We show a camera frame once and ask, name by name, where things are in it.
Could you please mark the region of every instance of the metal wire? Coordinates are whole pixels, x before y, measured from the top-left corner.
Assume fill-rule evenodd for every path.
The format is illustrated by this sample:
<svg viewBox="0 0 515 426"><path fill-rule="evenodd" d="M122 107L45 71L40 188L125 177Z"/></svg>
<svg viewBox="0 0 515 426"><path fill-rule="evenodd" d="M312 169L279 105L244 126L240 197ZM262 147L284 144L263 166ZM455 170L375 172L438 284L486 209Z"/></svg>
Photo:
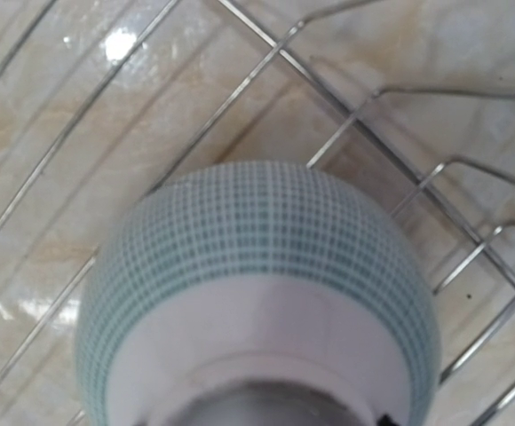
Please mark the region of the metal wire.
<svg viewBox="0 0 515 426"><path fill-rule="evenodd" d="M0 76L10 65L11 61L14 59L22 45L26 42L27 38L30 37L35 27L44 18L55 1L56 0L52 0L46 4L41 13L37 15L31 26L29 26L28 30L26 30L21 38L17 41L17 43L13 45L12 50L0 65ZM101 96L103 91L113 81L119 71L121 71L125 63L137 51L139 46L141 46L141 44L143 44L147 38L155 32L159 25L162 24L162 22L180 1L181 0L170 0L160 10L156 17L149 23L149 25L138 37L136 43L131 47L127 55L110 69L108 74L94 89L90 97L88 97L78 108L78 110L75 112L75 115L71 118L63 131L52 142L46 154L29 174L27 180L23 183L19 191L15 194L7 208L4 210L3 214L0 216L0 231L18 204L22 201L26 193L37 181L41 172L44 170L44 168L47 167L54 155L62 148L72 131L85 117L87 112ZM411 192L393 211L394 215L405 208L405 206L413 201L418 194L423 193L430 201L432 201L433 204L439 207L440 211L442 211L458 229L460 229L476 244L476 248L458 266L456 266L456 268L444 280L439 283L439 285L435 288L435 293L438 294L441 290L453 282L453 280L481 253L485 254L487 259L515 288L515 272L491 248L491 244L496 237L498 237L504 230L515 227L515 221L508 221L498 225L493 230L493 232L491 232L486 238L483 239L469 224L464 215L462 215L458 209L456 209L455 206L453 206L445 198L445 196L432 185L432 181L452 164L463 164L465 166L472 167L476 170L487 173L494 178L499 178L511 185L515 185L515 177L501 170L492 168L486 164L482 164L480 162L476 162L472 159L461 156L454 156L446 159L444 162L439 164L432 171L432 173L424 176L419 170L417 170L417 168L415 168L415 166L413 166L413 164L411 164L405 158L401 152L399 152L394 146L386 142L384 139L378 137L378 135L372 129L370 129L369 126L360 120L360 115L363 111L363 108L387 93L464 96L482 99L515 100L515 88L511 90L497 88L476 90L472 88L436 87L431 85L388 85L373 91L371 95L364 102L362 102L358 108L355 109L354 107L350 106L327 82L325 82L319 75L317 75L303 59L301 59L298 55L296 55L296 53L287 47L289 43L310 23L340 12L350 10L354 7L373 3L374 1L376 0L345 1L327 8L319 9L318 11L306 15L303 19L297 21L296 24L291 27L281 39L276 40L273 36L273 33L265 28L258 20L256 20L256 18L254 18L248 11L237 4L234 0L218 0L218 2L222 4L230 13L232 13L234 17L236 17L242 24L253 31L264 42L266 42L271 47L271 50L262 58L256 67L252 69L248 76L215 111L215 113L210 116L209 120L196 132L194 137L187 142L185 149L179 153L179 155L171 163L170 167L166 169L162 176L157 179L155 184L149 188L147 194L155 191L168 182L171 175L180 167L188 155L192 153L193 150L195 150L195 148L202 142L204 137L212 130L212 128L221 119L221 117L234 105L235 101L248 89L251 83L265 71L265 69L273 62L277 55L279 55L280 57L284 58L297 71L297 73L312 86L314 90L316 90L346 119L345 122L339 127L337 132L333 134L333 136L322 146L319 152L315 154L315 156L307 163L307 167L316 167L323 156L329 152L331 147L346 133L346 131L351 126L354 126L368 139L368 141L373 143L373 145L377 147L386 156L386 158L392 162L392 164L394 164L409 180L411 180L416 185L414 191ZM15 365L20 361L22 356L26 353L30 345L35 341L41 331L55 318L56 314L59 312L59 309L68 300L74 289L77 288L77 286L82 282L86 273L93 267L96 253L97 252L94 252L94 254L86 261L86 263L69 281L69 283L61 290L43 317L37 321L31 332L25 337L17 350L5 363L4 367L0 370L0 385L6 376L12 371ZM466 362L468 362L472 356L476 354L477 351L508 321L508 319L514 315L514 313L515 296L493 319L493 321L482 331L482 333L441 373L440 381L442 383L445 382L455 372L461 369L464 364L466 364ZM515 383L471 426L485 424L491 420L494 415L502 411L514 399ZM83 418L84 413L82 410L80 410L74 415L68 425L77 425L82 421Z"/></svg>

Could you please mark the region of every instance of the teal plaid pattern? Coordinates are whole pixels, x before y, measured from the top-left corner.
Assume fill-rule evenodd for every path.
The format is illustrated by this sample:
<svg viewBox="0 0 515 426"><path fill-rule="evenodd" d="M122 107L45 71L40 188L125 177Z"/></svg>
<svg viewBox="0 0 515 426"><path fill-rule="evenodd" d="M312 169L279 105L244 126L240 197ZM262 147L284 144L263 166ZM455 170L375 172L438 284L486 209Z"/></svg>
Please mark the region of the teal plaid pattern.
<svg viewBox="0 0 515 426"><path fill-rule="evenodd" d="M75 341L92 424L107 426L110 366L142 317L187 288L245 273L317 282L375 313L408 364L412 406L405 426L423 424L437 386L439 330L408 242L350 185L280 162L222 164L164 186L100 251Z"/></svg>

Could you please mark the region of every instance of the beige marble tile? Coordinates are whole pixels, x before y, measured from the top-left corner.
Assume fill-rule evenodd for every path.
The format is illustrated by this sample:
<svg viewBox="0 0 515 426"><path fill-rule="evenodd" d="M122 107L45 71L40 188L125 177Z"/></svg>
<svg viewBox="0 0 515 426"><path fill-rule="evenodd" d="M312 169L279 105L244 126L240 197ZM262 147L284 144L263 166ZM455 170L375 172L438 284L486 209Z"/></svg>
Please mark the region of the beige marble tile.
<svg viewBox="0 0 515 426"><path fill-rule="evenodd" d="M0 59L44 1L0 0ZM250 1L282 35L314 0ZM59 0L0 80L0 212L126 46L153 0ZM351 102L385 83L515 84L515 2L389 0L308 28L292 47ZM0 368L111 225L169 167L265 46L212 0L184 0L84 117L0 232ZM466 154L515 173L515 102L391 95L364 114L418 168ZM305 162L342 122L279 60L179 173L219 161ZM359 134L323 166L391 210L410 183ZM515 189L455 166L437 181L488 233L515 218ZM398 220L430 285L471 250L426 202ZM515 232L496 243L515 267ZM510 300L478 259L437 299L445 363ZM78 402L71 338L79 293L0 388L0 425L65 424ZM434 426L465 425L515 377L515 320L441 391ZM513 404L495 424L515 424Z"/></svg>

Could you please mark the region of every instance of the green and white bowl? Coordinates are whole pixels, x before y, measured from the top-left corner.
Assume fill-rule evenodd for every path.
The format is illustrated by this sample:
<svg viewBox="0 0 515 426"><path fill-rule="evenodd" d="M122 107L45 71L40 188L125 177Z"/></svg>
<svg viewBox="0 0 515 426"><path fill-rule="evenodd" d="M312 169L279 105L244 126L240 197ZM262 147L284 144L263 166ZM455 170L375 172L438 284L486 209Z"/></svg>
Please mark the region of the green and white bowl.
<svg viewBox="0 0 515 426"><path fill-rule="evenodd" d="M84 291L75 357L98 426L175 424L252 383L313 389L361 426L421 426L440 345L411 249L378 206L318 171L244 162L127 216Z"/></svg>

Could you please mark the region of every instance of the dish rack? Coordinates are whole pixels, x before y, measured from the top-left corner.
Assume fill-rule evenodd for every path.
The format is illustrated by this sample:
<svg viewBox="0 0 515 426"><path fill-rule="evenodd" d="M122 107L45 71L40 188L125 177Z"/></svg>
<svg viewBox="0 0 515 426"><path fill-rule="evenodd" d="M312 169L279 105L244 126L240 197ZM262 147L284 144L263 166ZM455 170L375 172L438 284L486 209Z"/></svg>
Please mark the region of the dish rack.
<svg viewBox="0 0 515 426"><path fill-rule="evenodd" d="M173 13L175 8L183 0L169 0L162 9L156 14L151 22L145 27L144 31L138 35L137 40L128 50L128 52L109 69L103 77L99 85L91 92L89 97L79 106L71 117L66 127L51 142L44 156L38 161L26 180L22 183L19 190L11 198L6 209L0 215L0 231L5 223L14 214L15 209L23 201L26 194L35 184L41 174L45 171L53 157L64 146L68 137L72 134L80 121L86 116L94 103L102 95L104 90L115 79L118 73L123 69L131 57L141 48L142 44L159 28L164 21ZM439 296L440 293L451 283L456 280L457 276L463 272L469 265L476 261L482 255L496 270L502 274L506 282L514 291L514 297L507 303L503 309L491 320L491 322L476 336L474 340L461 351L440 374L440 383L445 383L453 375L463 369L469 360L511 319L515 316L515 271L506 261L503 260L497 251L493 248L493 243L507 233L508 230L515 229L515 220L508 220L498 224L492 229L487 236L482 236L479 231L471 225L465 215L448 200L448 197L436 187L435 179L439 177L445 170L452 166L459 165L465 168L471 168L479 173L488 175L492 179L500 179L509 185L515 186L515 176L506 173L488 164L477 162L465 156L450 156L428 174L422 173L414 164L412 164L400 150L394 145L378 137L378 135L370 129L370 127L361 119L367 105L370 105L382 97L392 93L411 94L413 96L421 94L433 94L446 97L467 97L467 98L483 98L483 99L508 99L515 100L515 90L499 90L492 89L471 89L465 87L452 86L423 86L423 85L385 85L371 94L358 106L351 106L346 99L335 91L330 84L327 83L320 75L318 75L310 64L301 58L297 53L289 47L290 43L298 37L302 30L315 21L323 20L333 15L349 11L352 8L360 7L373 3L374 0L355 0L342 1L329 7L320 8L316 12L310 13L292 26L281 38L276 37L260 20L256 19L248 10L234 0L216 0L231 15L233 20L238 20L243 26L250 30L257 39L261 40L269 47L269 52L258 62L254 69L247 75L238 87L226 98L222 105L211 115L208 121L194 134L187 142L186 146L174 159L171 166L164 171L162 176L153 184L146 192L146 195L155 191L161 185L169 181L171 176L177 171L179 166L185 159L203 142L205 136L214 128L221 120L225 113L234 107L236 100L243 96L249 86L258 79L263 73L266 73L268 66L274 59L281 57L289 66L299 75L310 87L318 93L326 103L334 108L334 110L342 116L343 123L338 130L324 143L322 148L311 158L306 164L307 168L318 167L320 161L334 148L338 141L346 134L346 132L355 128L363 137L369 141L377 150L379 150L396 168L399 170L415 187L405 197L395 209L392 216L396 217L417 197L425 197L449 222L452 223L474 247L465 259L457 264L451 272L440 282L436 284L433 290L434 295ZM40 12L34 17L30 25L23 32L21 37L8 51L0 63L0 78L4 75L8 67L13 63L16 55L23 48L27 40L32 36L35 29L45 19L51 8L57 3L57 0L48 0ZM96 252L81 266L81 268L72 277L69 283L62 289L56 299L37 321L34 328L18 347L11 354L11 357L3 365L0 371L0 386L8 376L8 374L17 366L28 348L39 336L39 334L51 323L55 315L59 313L63 304L68 300L70 295L83 281L86 274L93 267L96 258ZM480 426L489 423L498 414L500 414L515 399L515 382L497 398L492 401L485 411L471 423L471 426ZM85 417L83 411L79 411L69 421L68 425L74 426L79 424Z"/></svg>

